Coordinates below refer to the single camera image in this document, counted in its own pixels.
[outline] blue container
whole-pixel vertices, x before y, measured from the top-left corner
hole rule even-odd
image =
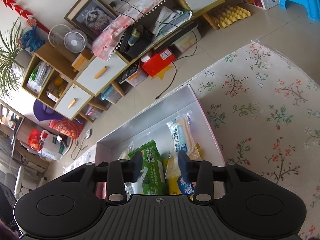
[[[108,100],[110,103],[115,104],[121,98],[121,95],[113,86],[110,85],[101,92],[100,98],[101,100]]]

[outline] metal screw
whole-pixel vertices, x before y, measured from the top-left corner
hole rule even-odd
[[[211,196],[208,194],[199,194],[196,196],[196,199],[201,202],[206,202],[206,201],[211,200]]]
[[[123,200],[123,196],[121,194],[112,194],[108,198],[110,201],[121,201]]]

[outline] blue plush toy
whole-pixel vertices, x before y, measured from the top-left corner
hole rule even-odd
[[[36,29],[37,26],[34,25],[32,27],[32,30],[27,31],[25,34],[23,34],[21,40],[19,39],[17,41],[24,49],[30,47],[30,52],[36,51],[45,44],[45,41],[41,40],[40,37],[36,34]]]

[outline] red box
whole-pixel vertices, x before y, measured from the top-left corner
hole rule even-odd
[[[157,75],[161,70],[175,61],[176,57],[166,48],[158,54],[152,55],[151,59],[146,62],[141,62],[141,68],[151,77]]]

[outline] tiled floor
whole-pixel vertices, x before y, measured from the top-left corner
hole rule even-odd
[[[241,5],[252,12],[252,16],[234,23],[226,29],[215,31],[210,29],[198,42],[198,49],[193,57],[187,57],[176,62],[178,69],[170,91],[193,77],[206,67],[225,55],[248,44],[251,40],[260,38],[262,44],[277,50],[317,83],[320,83],[320,23],[308,19],[305,9],[297,4],[289,4],[287,10],[278,6],[267,11],[250,5]],[[191,55],[195,45],[183,56]],[[87,123],[80,139],[92,128],[92,136],[84,141],[87,149],[97,140],[116,129],[122,123],[133,117],[139,111],[150,105],[171,82],[174,68],[169,70],[163,80],[148,77],[143,83],[131,89],[116,105],[104,112],[93,124]],[[63,167],[72,163],[71,152],[60,162],[50,164],[46,176],[49,180],[62,174]]]

